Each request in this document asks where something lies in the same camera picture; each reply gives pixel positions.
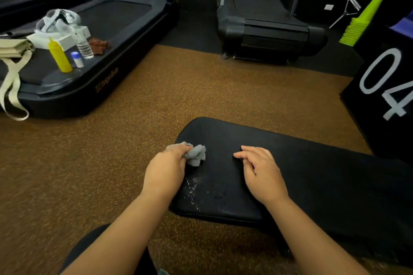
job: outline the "brown rubber floor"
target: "brown rubber floor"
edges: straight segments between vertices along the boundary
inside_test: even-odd
[[[56,274],[88,231],[139,194],[150,159],[192,119],[209,116],[363,153],[338,94],[350,78],[157,45],[80,119],[0,113],[3,274]],[[149,245],[172,274],[296,274],[259,231],[167,214]],[[362,261],[373,274],[413,274]]]

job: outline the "yellow bottle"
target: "yellow bottle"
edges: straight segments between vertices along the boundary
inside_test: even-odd
[[[56,61],[56,64],[59,67],[60,71],[62,71],[63,73],[69,73],[73,71],[70,65],[70,62],[67,59],[65,52],[63,51],[59,43],[54,41],[51,37],[49,37],[49,39],[50,39],[50,42],[49,42],[48,47],[49,47],[50,53],[52,54],[54,60]]]

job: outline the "blue cap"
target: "blue cap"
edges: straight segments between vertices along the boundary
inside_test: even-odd
[[[77,51],[71,52],[70,53],[72,58],[74,59],[79,59],[80,58],[80,53],[78,53]]]

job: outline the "gray towel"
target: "gray towel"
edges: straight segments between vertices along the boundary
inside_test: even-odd
[[[192,144],[190,144],[186,141],[184,141],[182,143],[187,145],[187,146],[193,146]],[[203,146],[203,145],[195,146],[193,149],[191,149],[190,151],[188,151],[187,153],[184,154],[185,159],[187,159],[186,163],[188,163],[192,167],[198,167],[201,164],[201,160],[205,161],[206,152],[207,152],[207,149],[205,148],[205,146]]]

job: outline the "number 04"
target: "number 04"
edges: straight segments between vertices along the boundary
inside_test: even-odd
[[[381,60],[383,60],[385,57],[388,55],[393,55],[395,60],[393,61],[393,64],[391,65],[390,69],[386,72],[386,74],[375,84],[372,88],[367,89],[364,86],[364,82],[367,78],[367,76],[371,73],[371,71],[374,69],[374,67],[379,64]],[[371,93],[374,93],[377,91],[389,78],[390,76],[395,72],[397,67],[399,66],[401,61],[401,52],[397,48],[392,48],[384,53],[382,53],[367,69],[367,71],[364,73],[363,77],[360,80],[360,90],[365,93],[366,95],[369,95]],[[410,81],[405,84],[401,84],[399,86],[390,88],[386,90],[383,94],[382,97],[386,100],[386,102],[389,104],[391,109],[385,113],[383,118],[385,120],[390,120],[393,114],[397,114],[398,116],[404,116],[406,114],[406,111],[403,109],[407,104],[409,104],[410,101],[413,100],[413,91],[410,92],[403,100],[401,100],[399,103],[390,95],[392,93],[395,93],[396,91],[403,90],[409,87],[413,87],[413,81]]]

